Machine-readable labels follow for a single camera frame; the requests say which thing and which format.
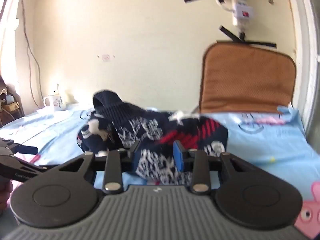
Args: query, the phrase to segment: mug handle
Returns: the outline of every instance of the mug handle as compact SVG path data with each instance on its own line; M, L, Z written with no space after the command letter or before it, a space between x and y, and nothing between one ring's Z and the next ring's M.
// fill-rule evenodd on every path
M45 104L45 100L46 100L46 99L49 99L49 97L44 97L44 98L43 98L44 107L48 107L48 106Z

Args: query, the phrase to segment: cartoon eye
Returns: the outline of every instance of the cartoon eye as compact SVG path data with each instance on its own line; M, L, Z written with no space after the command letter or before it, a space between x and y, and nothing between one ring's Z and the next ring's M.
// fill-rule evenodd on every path
M303 221L303 222L309 222L310 219L311 219L311 215L312 215L312 213L311 213L310 210L308 210L308 209L303 209L303 210L301 211L301 219L302 219L302 221Z

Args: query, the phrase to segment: human hand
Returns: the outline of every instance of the human hand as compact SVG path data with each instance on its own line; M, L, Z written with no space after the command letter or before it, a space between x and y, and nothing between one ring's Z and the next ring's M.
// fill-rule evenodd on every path
M13 190L12 181L0 184L0 211L3 211L7 208L7 201L10 197L10 193Z

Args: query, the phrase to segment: knit sweater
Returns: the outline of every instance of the knit sweater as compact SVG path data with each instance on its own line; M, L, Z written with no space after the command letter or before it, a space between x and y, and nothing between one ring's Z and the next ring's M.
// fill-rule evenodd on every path
M95 154L128 148L141 141L132 171L146 180L163 184L189 184L191 174L178 172L172 146L179 140L185 149L201 149L219 156L227 146L228 130L199 114L147 111L123 102L112 91L93 96L93 112L77 136L78 145Z

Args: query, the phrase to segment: pink pig ear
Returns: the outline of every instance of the pink pig ear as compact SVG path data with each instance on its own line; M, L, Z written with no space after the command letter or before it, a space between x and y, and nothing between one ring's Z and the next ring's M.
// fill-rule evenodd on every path
M320 181L314 182L311 186L311 191L315 201L320 201Z

